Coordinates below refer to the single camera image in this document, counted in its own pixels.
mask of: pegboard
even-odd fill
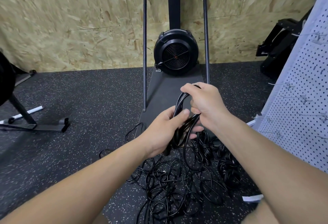
[[[328,172],[328,0],[317,0],[255,130]]]

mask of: person's right arm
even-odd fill
[[[216,87],[196,83],[181,88],[192,96],[191,111],[200,114],[235,156],[264,195],[281,224],[328,223],[328,174],[310,166],[233,116]]]

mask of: oriented strand board wall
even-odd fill
[[[67,71],[142,66],[143,0],[1,0],[0,47],[24,70]],[[315,0],[208,0],[212,63],[253,61],[276,21],[300,19]],[[181,0],[182,28],[204,62],[202,0]],[[167,0],[148,0],[148,65],[169,29]]]

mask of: black rubber floor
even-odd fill
[[[211,64],[211,84],[245,122],[261,111],[273,88],[259,66],[260,62]],[[0,219],[92,163],[100,150],[125,143],[142,109],[141,76],[141,68],[38,73],[16,87],[14,94],[27,109],[45,107],[33,114],[37,122],[55,124],[69,116],[72,125],[63,134],[0,131]],[[8,102],[0,107],[0,119],[16,114]],[[258,190],[245,175],[240,192],[223,207],[212,211],[208,206],[199,217],[183,222],[240,223],[254,208],[240,196],[252,193]],[[137,185],[125,184],[105,207],[105,215],[112,223],[134,223],[144,199]]]

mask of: person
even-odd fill
[[[217,88],[197,85],[201,89],[191,84],[181,88],[192,96],[191,111],[201,114],[201,124],[230,150],[264,195],[243,224],[328,223],[328,175],[233,116]],[[115,191],[143,160],[162,153],[174,130],[189,117],[189,110],[172,118],[173,113],[174,107],[163,111],[139,137],[46,189],[0,224],[101,223],[101,210]]]

